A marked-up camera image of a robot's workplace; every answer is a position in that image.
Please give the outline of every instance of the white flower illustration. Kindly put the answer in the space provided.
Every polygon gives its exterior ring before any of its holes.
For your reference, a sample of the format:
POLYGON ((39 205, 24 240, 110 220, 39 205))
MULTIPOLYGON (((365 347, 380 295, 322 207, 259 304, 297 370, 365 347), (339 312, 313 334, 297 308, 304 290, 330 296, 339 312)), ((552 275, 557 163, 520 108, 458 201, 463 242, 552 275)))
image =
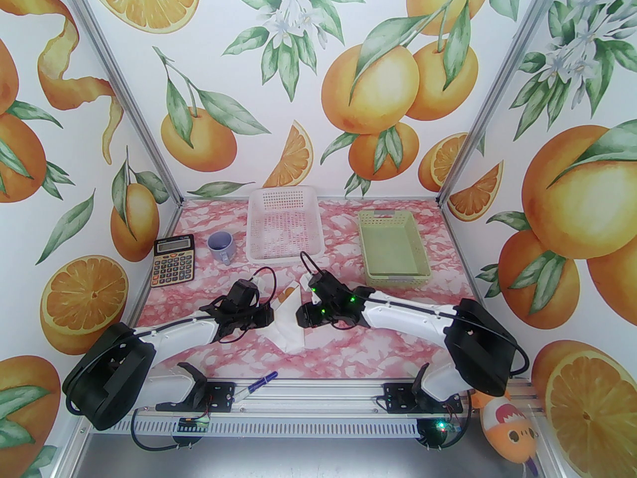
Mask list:
POLYGON ((273 35, 272 45, 278 48, 281 43, 286 46, 292 46, 291 35, 303 36, 303 30, 298 26, 293 26, 288 23, 281 10, 275 11, 270 19, 268 19, 263 26, 273 35))

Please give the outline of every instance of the basket handle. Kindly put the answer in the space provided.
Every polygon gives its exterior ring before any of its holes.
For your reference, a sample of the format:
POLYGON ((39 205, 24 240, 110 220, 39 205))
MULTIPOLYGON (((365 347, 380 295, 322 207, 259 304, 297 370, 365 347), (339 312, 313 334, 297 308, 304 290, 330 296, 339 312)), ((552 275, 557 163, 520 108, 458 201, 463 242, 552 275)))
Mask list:
POLYGON ((375 209, 374 217, 375 218, 393 218, 395 213, 396 211, 393 209, 386 209, 386 210, 375 209))

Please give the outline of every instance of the black cable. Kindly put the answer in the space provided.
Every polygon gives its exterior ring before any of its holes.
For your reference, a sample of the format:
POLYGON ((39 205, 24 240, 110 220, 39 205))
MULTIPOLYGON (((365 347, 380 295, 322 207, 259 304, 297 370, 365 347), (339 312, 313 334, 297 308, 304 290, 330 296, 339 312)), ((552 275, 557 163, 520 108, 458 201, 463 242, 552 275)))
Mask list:
POLYGON ((241 340, 243 337, 245 337, 245 333, 247 333, 247 332, 248 332, 248 330, 244 330, 244 331, 243 331, 243 333, 241 333, 241 336, 240 336, 239 338, 234 339, 234 340, 230 340, 230 341, 227 341, 227 342, 224 342, 224 341, 221 341, 221 340, 220 340, 220 341, 219 341, 219 343, 220 343, 220 344, 234 344, 234 342, 238 342, 238 341, 239 341, 239 340, 241 340))
POLYGON ((130 421, 130 436, 132 437, 132 441, 141 449, 145 450, 145 451, 167 451, 167 450, 174 450, 175 448, 183 448, 184 446, 187 446, 185 444, 170 444, 169 446, 146 446, 145 444, 143 444, 139 439, 137 439, 137 436, 135 435, 135 418, 137 417, 137 411, 139 409, 135 409, 132 412, 132 420, 130 421))
POLYGON ((454 444, 456 444, 460 439, 462 439, 462 437, 464 436, 464 434, 467 433, 467 429, 469 428, 469 422, 471 421, 471 410, 473 410, 473 405, 471 405, 471 394, 469 393, 469 391, 467 391, 467 419, 464 422, 464 425, 462 425, 462 428, 460 428, 460 432, 458 433, 458 435, 455 437, 455 439, 453 439, 450 442, 446 442, 444 444, 441 444, 439 447, 440 449, 444 449, 444 448, 449 448, 450 446, 453 446, 454 444))
POLYGON ((311 275, 314 274, 312 273, 312 270, 310 269, 310 267, 307 265, 307 262, 305 262, 305 258, 303 258, 304 256, 307 257, 310 263, 315 267, 317 273, 321 273, 321 276, 325 276, 325 272, 323 271, 323 269, 317 266, 317 263, 314 262, 314 260, 312 260, 312 257, 310 257, 310 255, 306 251, 302 251, 300 253, 301 262, 303 262, 303 265, 305 266, 305 269, 308 270, 308 273, 310 273, 311 275))
POLYGON ((275 284, 272 287, 272 293, 270 294, 268 301, 266 301, 266 305, 268 305, 274 299, 275 293, 277 293, 277 274, 275 273, 274 269, 271 268, 270 266, 263 266, 262 268, 259 268, 256 271, 254 271, 254 273, 252 273, 252 278, 254 278, 257 275, 257 273, 260 273, 261 271, 264 271, 265 269, 267 269, 268 271, 272 273, 272 277, 274 278, 274 281, 275 281, 275 284))
POLYGON ((410 310, 416 310, 417 312, 423 312, 424 314, 428 314, 428 315, 433 315, 436 317, 445 317, 447 319, 453 319, 455 321, 460 321, 462 323, 468 323, 471 324, 472 326, 479 328, 481 330, 484 330, 488 333, 491 333, 492 335, 496 335, 496 337, 501 338, 502 340, 504 340, 505 342, 507 342, 510 346, 512 346, 514 349, 516 349, 520 355, 523 357, 524 360, 524 364, 523 366, 521 366, 521 368, 518 368, 514 371, 510 371, 509 372, 509 377, 513 377, 516 375, 519 375, 520 373, 524 373, 525 371, 527 371, 529 369, 529 366, 531 364, 531 361, 529 359, 529 356, 527 355, 526 352, 524 352, 524 349, 521 348, 521 346, 519 346, 519 344, 517 342, 512 341, 511 339, 508 339, 507 337, 505 337, 505 335, 502 335, 501 333, 498 333, 495 330, 492 330, 491 328, 487 328, 487 326, 483 326, 480 323, 477 323, 475 321, 471 321, 469 319, 463 319, 462 317, 456 316, 456 315, 452 315, 452 314, 446 314, 445 312, 435 312, 434 310, 430 310, 430 309, 426 309, 423 307, 417 307, 415 305, 410 305, 409 303, 400 303, 398 301, 385 301, 385 300, 378 300, 378 299, 373 299, 373 298, 366 298, 365 296, 360 296, 359 294, 355 294, 352 292, 352 296, 356 296, 357 298, 360 298, 364 301, 371 301, 372 303, 379 303, 382 305, 392 305, 395 307, 401 307, 401 308, 408 308, 410 310))

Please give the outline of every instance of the light purple mug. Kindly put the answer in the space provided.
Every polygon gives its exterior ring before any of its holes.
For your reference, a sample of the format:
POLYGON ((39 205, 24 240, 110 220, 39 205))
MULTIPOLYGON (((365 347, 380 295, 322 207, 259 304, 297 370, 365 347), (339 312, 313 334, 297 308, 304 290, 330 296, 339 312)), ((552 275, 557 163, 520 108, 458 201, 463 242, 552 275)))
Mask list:
POLYGON ((208 248, 216 260, 223 262, 227 266, 230 265, 237 251, 232 234, 225 230, 215 232, 208 238, 208 248))

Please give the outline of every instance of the plush toy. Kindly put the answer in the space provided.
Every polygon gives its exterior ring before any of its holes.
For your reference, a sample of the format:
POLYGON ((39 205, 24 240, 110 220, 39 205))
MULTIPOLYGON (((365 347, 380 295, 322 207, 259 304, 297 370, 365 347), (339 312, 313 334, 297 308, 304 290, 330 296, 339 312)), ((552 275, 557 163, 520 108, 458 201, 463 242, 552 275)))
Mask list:
POLYGON ((511 396, 489 396, 475 392, 471 396, 474 408, 480 409, 480 423, 487 441, 501 456, 526 464, 533 476, 537 476, 537 467, 533 462, 536 451, 535 438, 531 422, 511 403, 511 396))

